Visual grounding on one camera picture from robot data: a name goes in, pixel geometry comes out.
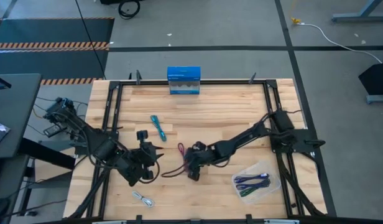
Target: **wooden table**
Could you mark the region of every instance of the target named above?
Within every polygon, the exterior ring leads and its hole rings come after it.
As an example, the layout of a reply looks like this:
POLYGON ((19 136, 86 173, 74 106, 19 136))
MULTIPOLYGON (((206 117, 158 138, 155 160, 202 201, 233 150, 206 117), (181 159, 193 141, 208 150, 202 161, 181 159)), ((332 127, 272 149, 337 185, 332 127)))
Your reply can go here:
MULTIPOLYGON (((292 79, 277 80, 280 100, 284 110, 300 109, 292 79)), ((86 121, 93 127, 101 128, 109 81, 93 83, 86 121)), ((112 113, 115 105, 114 93, 112 113)), ((202 85, 200 95, 169 95, 167 85, 125 86, 122 91, 119 114, 119 140, 128 148, 137 148, 136 131, 148 130, 149 138, 164 156, 159 159, 161 173, 173 170, 182 164, 177 149, 179 142, 185 147, 196 141, 210 144, 221 139, 229 139, 251 127, 267 113, 263 87, 260 85, 202 85), (167 135, 162 142, 157 129, 150 120, 156 114, 167 135)), ((290 114, 296 128, 304 128, 301 113, 290 114)), ((298 181, 302 190, 317 209, 326 212, 316 167, 313 161, 301 154, 293 155, 298 181)), ((225 168, 213 166, 201 169, 201 177, 195 182, 182 174, 155 182, 128 186, 127 181, 112 170, 106 201, 105 220, 135 220, 143 215, 144 220, 173 219, 242 219, 246 214, 253 218, 287 217, 281 189, 261 198, 254 205, 244 204, 236 195, 231 176, 259 161, 267 161, 279 175, 275 154, 270 150, 269 138, 262 138, 240 148, 225 168), (147 208, 131 192, 155 201, 154 208, 147 208)), ((93 166, 85 159, 73 172, 64 217, 74 212, 91 187, 93 166)), ((290 187, 291 201, 294 202, 290 187)), ((98 211, 100 193, 96 194, 95 211, 98 211)))

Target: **blue box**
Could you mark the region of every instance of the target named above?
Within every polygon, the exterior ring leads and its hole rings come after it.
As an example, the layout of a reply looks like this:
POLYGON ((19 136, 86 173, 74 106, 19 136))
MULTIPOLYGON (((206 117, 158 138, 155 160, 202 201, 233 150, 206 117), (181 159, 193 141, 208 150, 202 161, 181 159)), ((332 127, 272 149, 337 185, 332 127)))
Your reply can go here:
POLYGON ((168 67, 170 94, 200 94, 201 67, 168 67))

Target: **white cable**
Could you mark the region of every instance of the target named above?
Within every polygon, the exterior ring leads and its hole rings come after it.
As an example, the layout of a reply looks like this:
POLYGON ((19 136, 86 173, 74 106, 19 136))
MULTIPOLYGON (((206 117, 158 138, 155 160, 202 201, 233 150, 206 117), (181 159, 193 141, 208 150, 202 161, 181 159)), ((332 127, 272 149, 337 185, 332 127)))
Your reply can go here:
POLYGON ((335 44, 335 45, 337 45, 337 46, 340 46, 340 47, 342 47, 342 48, 344 48, 344 49, 351 50, 351 51, 353 51, 353 52, 360 52, 360 53, 368 54, 368 55, 370 55, 371 57, 375 58, 379 63, 382 63, 381 60, 379 60, 377 57, 375 57, 373 54, 370 54, 369 52, 365 52, 365 51, 363 51, 363 50, 353 50, 353 49, 350 49, 349 47, 345 47, 345 46, 342 46, 341 44, 338 44, 338 43, 336 43, 336 42, 333 42, 332 40, 330 40, 330 39, 324 34, 323 30, 322 30, 320 27, 316 26, 316 25, 313 25, 313 24, 305 24, 305 23, 303 23, 303 22, 299 22, 299 23, 297 23, 296 25, 300 25, 300 26, 311 26, 311 27, 317 28, 317 29, 320 30, 320 32, 323 34, 324 38, 327 39, 330 43, 335 44))
POLYGON ((152 208, 154 206, 154 201, 153 200, 141 196, 136 191, 132 191, 132 196, 134 196, 135 198, 137 198, 139 200, 142 200, 143 204, 145 204, 148 208, 152 208))

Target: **black floor mat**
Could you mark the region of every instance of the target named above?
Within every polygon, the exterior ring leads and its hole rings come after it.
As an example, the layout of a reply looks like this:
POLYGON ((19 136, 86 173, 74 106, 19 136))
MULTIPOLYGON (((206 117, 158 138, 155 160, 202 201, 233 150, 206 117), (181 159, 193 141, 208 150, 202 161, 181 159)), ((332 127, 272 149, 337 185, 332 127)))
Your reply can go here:
MULTIPOLYGON (((94 42, 109 42, 114 19, 85 19, 94 42)), ((81 19, 4 19, 0 43, 87 42, 81 19)))
MULTIPOLYGON (((106 66, 108 51, 97 51, 106 66)), ((40 73, 43 79, 103 78, 92 50, 0 53, 0 74, 40 73)))

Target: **concrete floor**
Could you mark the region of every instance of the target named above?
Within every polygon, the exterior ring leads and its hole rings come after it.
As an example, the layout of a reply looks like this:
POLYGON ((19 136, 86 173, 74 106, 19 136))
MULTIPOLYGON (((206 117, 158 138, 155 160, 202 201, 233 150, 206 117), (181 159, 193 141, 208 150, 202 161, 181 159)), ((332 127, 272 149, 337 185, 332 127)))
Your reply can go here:
MULTIPOLYGON (((111 47, 285 45, 274 1, 146 0, 141 2, 140 14, 129 21, 118 18, 116 5, 78 1, 85 17, 116 18, 111 47)), ((0 16, 9 2, 0 0, 0 16)), ((292 1, 281 0, 287 20, 291 14, 318 25, 340 44, 383 45, 383 23, 331 22, 333 13, 357 12, 365 2, 299 0, 290 13, 292 1)), ((376 11, 383 12, 383 3, 376 11)), ((78 16, 74 0, 17 0, 9 15, 10 18, 78 16)), ((288 26, 294 46, 331 45, 312 27, 294 27, 289 20, 288 26)), ((383 51, 371 53, 383 61, 383 51)), ((337 215, 383 219, 383 104, 367 105, 366 91, 358 80, 358 75, 376 61, 354 52, 295 54, 318 136, 327 142, 322 153, 337 215)), ((257 78, 293 78, 287 52, 247 50, 111 52, 106 76, 127 78, 129 72, 139 69, 143 79, 165 78, 166 68, 171 65, 199 65, 203 78, 247 78, 254 72, 257 78)), ((42 86, 39 96, 51 99, 66 96, 87 102, 90 89, 90 85, 42 86)), ((48 106, 48 102, 40 100, 37 104, 48 106)), ((29 124, 39 130, 49 126, 33 115, 29 124)), ((29 128, 25 136, 35 141, 45 139, 29 128)), ((66 189, 40 189, 33 192, 30 206, 66 196, 66 189), (53 194, 61 197, 49 197, 53 194)), ((41 210, 38 217, 14 217, 12 223, 58 220, 61 218, 58 211, 63 209, 64 204, 51 205, 41 210)))

